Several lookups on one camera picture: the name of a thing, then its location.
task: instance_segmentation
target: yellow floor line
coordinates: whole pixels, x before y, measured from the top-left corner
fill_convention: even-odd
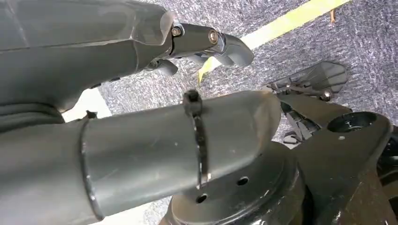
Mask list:
[[[242,37],[241,40],[253,50],[349,1],[351,0],[310,0],[253,33]],[[221,63],[218,60],[210,57],[198,71],[199,84],[205,73],[213,71],[220,65]]]

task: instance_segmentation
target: hex bolt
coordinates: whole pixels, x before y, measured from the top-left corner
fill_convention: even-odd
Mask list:
[[[323,101],[329,102],[333,97],[333,93],[330,90],[325,90],[322,95],[321,95],[321,99]]]
[[[218,32],[215,30],[211,30],[209,32],[209,40],[210,40],[210,43],[216,44],[218,42]]]
[[[171,35],[173,35],[173,37],[178,37],[181,35],[181,29],[179,27],[173,27],[173,29],[171,29]]]

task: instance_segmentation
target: screw hole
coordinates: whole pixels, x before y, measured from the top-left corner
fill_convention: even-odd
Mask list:
[[[237,185],[238,186],[242,186],[245,185],[249,182],[249,178],[248,177],[242,177],[237,181]]]
[[[202,202],[204,202],[207,199],[207,195],[206,194],[202,194],[201,196],[196,198],[196,203],[197,204],[201,204]]]

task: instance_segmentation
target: round mounting hole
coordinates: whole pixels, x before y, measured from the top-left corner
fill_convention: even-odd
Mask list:
[[[238,186],[242,186],[245,185],[249,182],[249,178],[248,177],[242,177],[237,181],[237,185]]]
[[[377,120],[374,113],[354,112],[339,116],[328,124],[328,130],[335,133],[348,133],[369,127]]]
[[[196,198],[196,203],[197,204],[201,204],[202,202],[204,202],[207,199],[207,195],[206,194],[202,194],[201,196]]]

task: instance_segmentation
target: bolt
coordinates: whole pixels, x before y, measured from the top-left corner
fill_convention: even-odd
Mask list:
[[[218,42],[218,32],[215,30],[211,30],[209,32],[209,40],[210,40],[210,43],[216,44]]]
[[[323,101],[329,102],[332,99],[333,93],[330,90],[325,90],[321,96]]]
[[[173,35],[173,37],[178,37],[181,35],[181,29],[179,27],[173,27],[173,29],[171,29],[171,35]]]

